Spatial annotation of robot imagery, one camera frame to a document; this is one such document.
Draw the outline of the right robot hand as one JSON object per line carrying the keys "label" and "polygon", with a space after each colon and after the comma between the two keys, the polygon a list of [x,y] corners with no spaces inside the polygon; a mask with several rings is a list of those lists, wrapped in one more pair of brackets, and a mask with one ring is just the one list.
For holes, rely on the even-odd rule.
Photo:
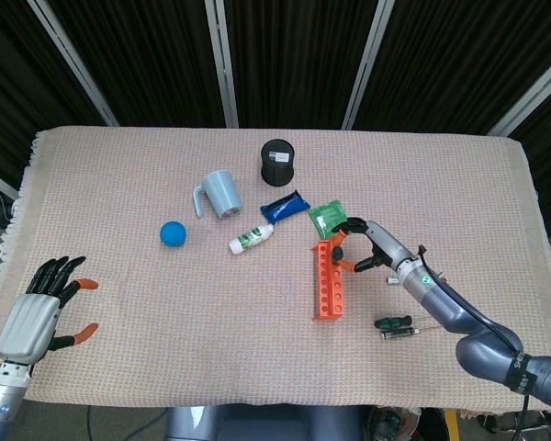
{"label": "right robot hand", "polygon": [[402,263],[412,262],[416,259],[414,253],[385,228],[372,220],[349,217],[344,222],[334,226],[332,232],[342,232],[345,236],[352,233],[363,234],[371,242],[372,255],[348,266],[348,269],[354,273],[364,272],[377,266],[387,266],[392,270],[397,270]]}

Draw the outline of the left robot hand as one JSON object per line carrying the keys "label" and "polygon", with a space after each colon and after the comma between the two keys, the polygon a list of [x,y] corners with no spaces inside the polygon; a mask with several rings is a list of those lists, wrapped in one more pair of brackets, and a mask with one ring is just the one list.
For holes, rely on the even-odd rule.
{"label": "left robot hand", "polygon": [[64,307],[78,291],[98,288],[92,279],[70,279],[85,260],[84,256],[63,256],[37,269],[26,291],[17,297],[0,333],[0,359],[5,364],[33,366],[47,352],[79,345],[97,331],[98,325],[93,322],[76,334],[56,334]]}

